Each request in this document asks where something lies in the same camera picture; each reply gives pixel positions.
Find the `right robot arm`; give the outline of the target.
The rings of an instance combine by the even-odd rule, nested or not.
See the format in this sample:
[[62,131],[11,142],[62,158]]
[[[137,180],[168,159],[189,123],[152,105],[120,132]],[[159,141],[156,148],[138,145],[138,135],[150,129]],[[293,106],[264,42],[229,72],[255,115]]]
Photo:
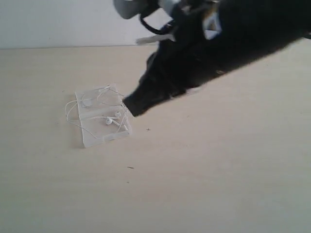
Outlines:
[[171,17],[137,88],[123,99],[135,117],[311,32],[308,0],[186,0]]

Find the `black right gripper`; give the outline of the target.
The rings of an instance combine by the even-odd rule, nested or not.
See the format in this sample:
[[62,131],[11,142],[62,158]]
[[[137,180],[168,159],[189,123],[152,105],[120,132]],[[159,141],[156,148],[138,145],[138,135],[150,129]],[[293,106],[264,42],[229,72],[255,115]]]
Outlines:
[[159,42],[147,60],[145,74],[136,89],[123,99],[134,117],[170,97],[200,87],[216,73],[219,51],[219,8],[197,7],[188,12],[174,8],[172,21],[158,35],[171,35]]

